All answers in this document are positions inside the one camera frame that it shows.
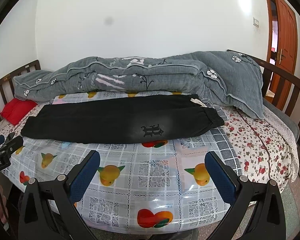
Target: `gray quilt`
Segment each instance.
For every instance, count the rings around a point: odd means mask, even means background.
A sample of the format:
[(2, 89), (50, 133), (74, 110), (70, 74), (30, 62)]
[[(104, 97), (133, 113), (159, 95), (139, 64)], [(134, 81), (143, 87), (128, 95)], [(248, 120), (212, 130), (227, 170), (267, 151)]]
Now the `gray quilt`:
[(14, 77), (15, 97), (38, 103), (93, 90), (167, 90), (198, 94), (260, 119), (264, 118), (262, 84), (259, 65), (231, 51), (197, 51), (161, 59), (87, 57), (55, 72), (38, 70)]

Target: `gray cushion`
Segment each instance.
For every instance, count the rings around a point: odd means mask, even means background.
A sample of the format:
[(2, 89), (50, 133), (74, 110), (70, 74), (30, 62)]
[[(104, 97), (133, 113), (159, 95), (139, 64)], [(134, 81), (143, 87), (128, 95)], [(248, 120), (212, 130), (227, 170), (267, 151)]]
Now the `gray cushion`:
[(296, 141), (298, 141), (300, 130), (298, 125), (293, 122), (293, 120), (287, 116), (284, 112), (276, 108), (274, 105), (269, 103), (266, 99), (263, 98), (263, 105), (267, 107), (271, 112), (273, 112), (277, 117), (281, 119), (282, 122), (286, 124), (286, 126), (289, 127), (289, 129), (292, 131)]

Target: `silver screw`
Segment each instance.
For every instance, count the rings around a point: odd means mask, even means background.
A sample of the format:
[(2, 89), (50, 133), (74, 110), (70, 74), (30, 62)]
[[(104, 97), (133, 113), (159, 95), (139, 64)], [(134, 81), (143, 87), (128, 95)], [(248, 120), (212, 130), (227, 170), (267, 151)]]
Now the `silver screw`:
[(34, 182), (35, 182), (35, 178), (31, 178), (31, 179), (29, 179), (29, 181), (28, 181), (29, 184), (34, 184)]
[(58, 179), (59, 181), (63, 181), (63, 180), (66, 179), (66, 176), (65, 176), (64, 174), (60, 174), (60, 175), (57, 177), (57, 179)]
[(275, 180), (273, 180), (273, 179), (270, 180), (270, 184), (271, 184), (272, 186), (276, 186), (276, 185), (277, 185), (277, 183), (276, 183)]
[(242, 176), (240, 176), (240, 180), (241, 180), (242, 182), (247, 182), (247, 181), (248, 181), (248, 178), (247, 178), (246, 176), (242, 175)]

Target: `red cloth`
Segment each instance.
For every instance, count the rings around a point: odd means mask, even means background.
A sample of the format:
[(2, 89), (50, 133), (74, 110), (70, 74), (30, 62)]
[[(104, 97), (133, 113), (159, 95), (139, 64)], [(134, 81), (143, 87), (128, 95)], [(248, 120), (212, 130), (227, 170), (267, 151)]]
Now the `red cloth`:
[(0, 114), (13, 125), (17, 125), (36, 105), (37, 103), (31, 100), (22, 101), (13, 98), (13, 100), (4, 106)]

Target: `orange door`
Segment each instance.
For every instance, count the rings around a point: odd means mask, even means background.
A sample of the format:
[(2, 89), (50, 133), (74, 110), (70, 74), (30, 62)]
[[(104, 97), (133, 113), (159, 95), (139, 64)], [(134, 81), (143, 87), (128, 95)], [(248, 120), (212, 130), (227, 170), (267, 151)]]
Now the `orange door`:
[[(278, 11), (278, 50), (275, 65), (285, 71), (294, 74), (297, 59), (297, 21), (294, 11), (285, 0), (275, 0)], [(274, 74), (270, 90), (276, 92), (280, 76)], [(283, 109), (291, 83), (286, 81), (277, 104), (277, 108)]]

